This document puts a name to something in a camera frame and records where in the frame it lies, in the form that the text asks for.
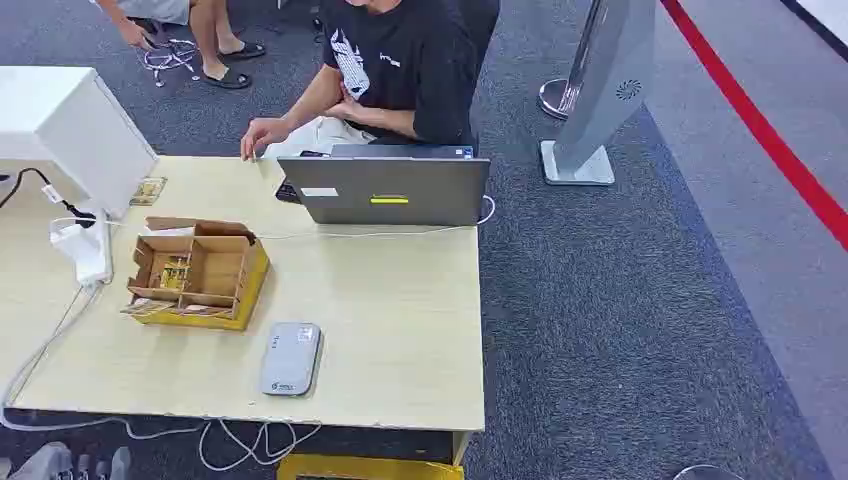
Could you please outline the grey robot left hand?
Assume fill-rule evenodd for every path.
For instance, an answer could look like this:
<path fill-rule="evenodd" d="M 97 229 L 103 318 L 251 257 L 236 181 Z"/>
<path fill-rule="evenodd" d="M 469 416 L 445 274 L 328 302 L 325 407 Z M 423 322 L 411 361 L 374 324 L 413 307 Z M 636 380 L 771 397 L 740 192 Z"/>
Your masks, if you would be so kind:
<path fill-rule="evenodd" d="M 86 453 L 75 455 L 62 442 L 49 442 L 17 468 L 8 458 L 1 459 L 2 479 L 127 480 L 132 477 L 132 456 L 128 447 L 118 448 L 110 459 L 98 459 Z"/>

